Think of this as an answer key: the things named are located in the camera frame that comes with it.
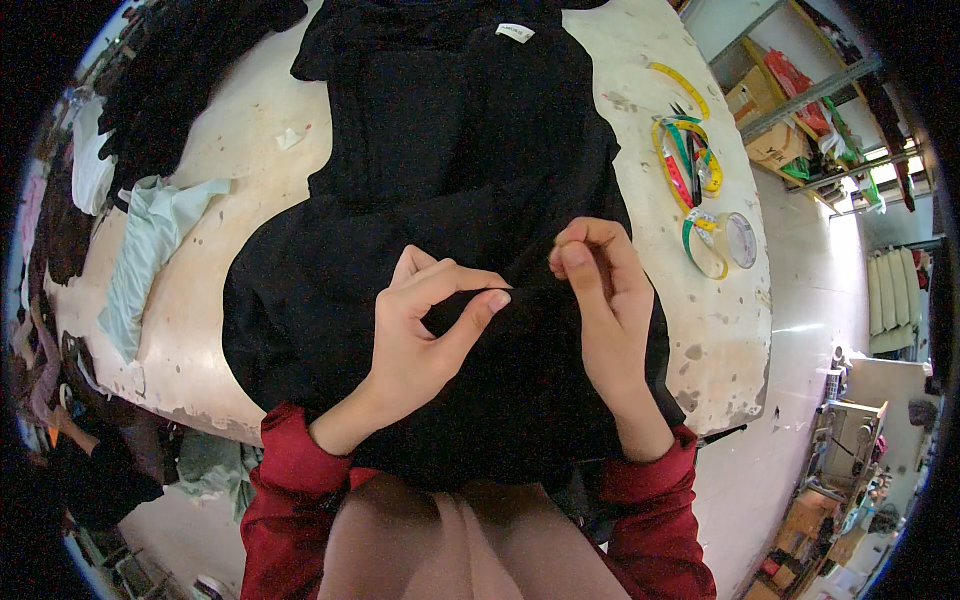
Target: clothing label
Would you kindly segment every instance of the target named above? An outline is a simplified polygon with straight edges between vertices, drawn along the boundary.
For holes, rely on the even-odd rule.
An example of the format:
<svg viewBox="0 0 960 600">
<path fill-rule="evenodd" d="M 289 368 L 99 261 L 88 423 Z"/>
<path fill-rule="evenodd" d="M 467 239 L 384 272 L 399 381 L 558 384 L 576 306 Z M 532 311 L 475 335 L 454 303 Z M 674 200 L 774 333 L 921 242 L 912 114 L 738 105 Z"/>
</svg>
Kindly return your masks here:
<svg viewBox="0 0 960 600">
<path fill-rule="evenodd" d="M 533 37 L 534 30 L 529 27 L 523 27 L 515 23 L 500 23 L 496 26 L 498 35 L 510 36 L 521 44 L 527 43 L 527 40 Z"/>
</svg>

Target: fingernail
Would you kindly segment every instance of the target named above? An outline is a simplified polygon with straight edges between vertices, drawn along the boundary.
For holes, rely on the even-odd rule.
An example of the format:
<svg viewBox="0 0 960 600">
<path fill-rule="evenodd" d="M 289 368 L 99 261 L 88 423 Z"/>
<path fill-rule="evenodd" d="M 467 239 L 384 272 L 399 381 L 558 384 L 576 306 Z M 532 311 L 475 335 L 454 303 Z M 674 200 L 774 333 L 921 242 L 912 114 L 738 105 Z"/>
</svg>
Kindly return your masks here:
<svg viewBox="0 0 960 600">
<path fill-rule="evenodd" d="M 580 244 L 566 244 L 560 248 L 560 258 L 565 267 L 579 267 L 587 262 L 587 249 Z"/>
<path fill-rule="evenodd" d="M 507 294 L 506 292 L 497 292 L 493 295 L 493 298 L 490 299 L 490 302 L 487 304 L 487 306 L 489 306 L 490 310 L 495 313 L 509 303 L 510 294 Z"/>
</svg>

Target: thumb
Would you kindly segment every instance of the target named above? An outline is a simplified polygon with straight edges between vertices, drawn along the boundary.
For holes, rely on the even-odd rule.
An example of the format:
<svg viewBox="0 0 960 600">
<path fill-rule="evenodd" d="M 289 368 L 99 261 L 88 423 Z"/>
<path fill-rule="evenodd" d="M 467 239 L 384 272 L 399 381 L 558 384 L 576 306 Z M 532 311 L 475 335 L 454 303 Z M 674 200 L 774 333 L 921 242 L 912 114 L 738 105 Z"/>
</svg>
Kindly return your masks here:
<svg viewBox="0 0 960 600">
<path fill-rule="evenodd" d="M 480 339 L 493 315 L 510 302 L 504 290 L 488 290 L 473 297 L 460 319 L 440 338 L 436 345 L 445 360 L 456 361 L 459 370 L 473 345 Z"/>
<path fill-rule="evenodd" d="M 567 242 L 560 247 L 566 278 L 580 305 L 584 326 L 607 325 L 615 317 L 604 296 L 600 270 L 589 248 L 582 242 Z"/>
</svg>

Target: wooden table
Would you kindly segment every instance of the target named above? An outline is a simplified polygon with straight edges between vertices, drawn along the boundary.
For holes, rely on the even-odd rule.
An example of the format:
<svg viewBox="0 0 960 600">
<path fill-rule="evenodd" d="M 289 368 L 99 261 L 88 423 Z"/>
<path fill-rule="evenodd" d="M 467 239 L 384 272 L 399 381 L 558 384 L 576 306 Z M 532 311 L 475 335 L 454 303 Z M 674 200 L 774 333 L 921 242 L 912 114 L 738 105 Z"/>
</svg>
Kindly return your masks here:
<svg viewBox="0 0 960 600">
<path fill-rule="evenodd" d="M 310 2 L 310 16 L 319 2 Z M 221 348 L 223 284 L 234 256 L 267 220 L 307 198 L 306 177 L 331 149 L 330 110 L 323 83 L 289 74 L 309 16 L 261 41 L 225 78 L 194 123 L 172 183 L 180 187 L 232 178 L 157 276 L 143 319 L 137 360 L 124 365 L 96 325 L 126 215 L 113 210 L 93 240 L 84 276 L 67 286 L 49 279 L 58 325 L 84 336 L 97 378 L 118 395 L 203 431 L 257 444 L 260 410 L 234 380 Z M 766 236 L 753 174 L 717 82 L 678 16 L 662 0 L 611 0 L 592 11 L 564 12 L 564 27 L 594 62 L 597 110 L 610 121 L 622 150 L 614 162 L 634 225 L 635 246 L 660 292 L 670 326 L 667 385 L 699 434 L 757 418 L 770 360 L 770 275 Z M 693 114 L 685 92 L 650 60 L 680 71 L 704 95 L 711 116 L 703 127 L 720 160 L 724 183 L 711 212 L 744 214 L 756 232 L 759 257 L 750 271 L 716 282 L 684 255 L 682 215 L 670 198 L 650 139 L 651 117 L 671 102 Z M 281 151 L 275 137 L 305 132 Z"/>
</svg>

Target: red shirt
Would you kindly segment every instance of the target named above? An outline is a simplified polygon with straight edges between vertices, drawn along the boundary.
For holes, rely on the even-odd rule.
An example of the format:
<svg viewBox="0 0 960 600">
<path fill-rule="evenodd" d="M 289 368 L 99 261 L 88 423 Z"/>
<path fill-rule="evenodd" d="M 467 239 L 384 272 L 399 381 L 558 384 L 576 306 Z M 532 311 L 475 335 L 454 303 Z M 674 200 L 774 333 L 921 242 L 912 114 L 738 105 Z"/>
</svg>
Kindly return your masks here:
<svg viewBox="0 0 960 600">
<path fill-rule="evenodd" d="M 240 535 L 247 548 L 243 600 L 316 596 L 324 552 L 350 458 L 327 454 L 307 433 L 303 409 L 282 404 L 260 425 L 263 464 L 250 473 L 256 496 Z M 597 549 L 631 598 L 715 598 L 713 575 L 697 542 L 693 502 L 696 436 L 677 441 L 655 463 L 609 460 L 600 497 L 628 508 L 613 528 L 609 553 Z"/>
</svg>

